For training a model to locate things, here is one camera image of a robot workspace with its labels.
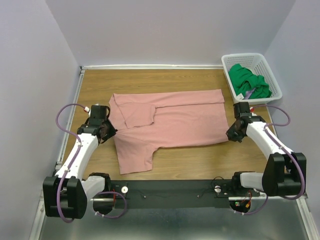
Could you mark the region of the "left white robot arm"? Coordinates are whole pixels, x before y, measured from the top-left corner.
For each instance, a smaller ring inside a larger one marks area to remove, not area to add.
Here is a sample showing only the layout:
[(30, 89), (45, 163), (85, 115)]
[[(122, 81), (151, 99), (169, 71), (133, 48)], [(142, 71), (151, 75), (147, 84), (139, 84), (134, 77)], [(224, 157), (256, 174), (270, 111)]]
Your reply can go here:
[(74, 146), (61, 168), (54, 176), (47, 176), (42, 184), (45, 214), (60, 218), (66, 223), (81, 219), (87, 203), (98, 195), (107, 197), (112, 192), (109, 174), (94, 172), (84, 180), (87, 164), (97, 147), (116, 135), (117, 130), (109, 120), (107, 105), (84, 106), (86, 121), (72, 132), (58, 126), (63, 132), (75, 137)]

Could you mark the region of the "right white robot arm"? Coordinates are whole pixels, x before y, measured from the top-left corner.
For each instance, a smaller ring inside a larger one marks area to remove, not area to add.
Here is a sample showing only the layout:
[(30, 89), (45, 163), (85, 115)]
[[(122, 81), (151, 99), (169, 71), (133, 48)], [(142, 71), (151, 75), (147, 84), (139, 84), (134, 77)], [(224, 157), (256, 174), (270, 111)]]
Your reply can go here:
[(282, 143), (270, 130), (271, 124), (256, 115), (247, 101), (235, 103), (233, 112), (235, 122), (226, 132), (228, 140), (240, 143), (243, 138), (250, 138), (262, 151), (267, 163), (263, 173), (235, 172), (230, 191), (241, 196), (248, 189), (256, 189), (268, 197), (287, 200), (303, 196), (306, 190), (306, 156)]

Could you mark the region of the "pink printed t shirt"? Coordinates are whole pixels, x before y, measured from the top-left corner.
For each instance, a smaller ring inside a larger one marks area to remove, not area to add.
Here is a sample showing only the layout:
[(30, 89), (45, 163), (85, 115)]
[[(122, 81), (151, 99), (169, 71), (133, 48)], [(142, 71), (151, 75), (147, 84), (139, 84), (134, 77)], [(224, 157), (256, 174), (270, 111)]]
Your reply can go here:
[(198, 147), (228, 141), (229, 128), (221, 89), (116, 94), (109, 120), (122, 175), (153, 169), (160, 148)]

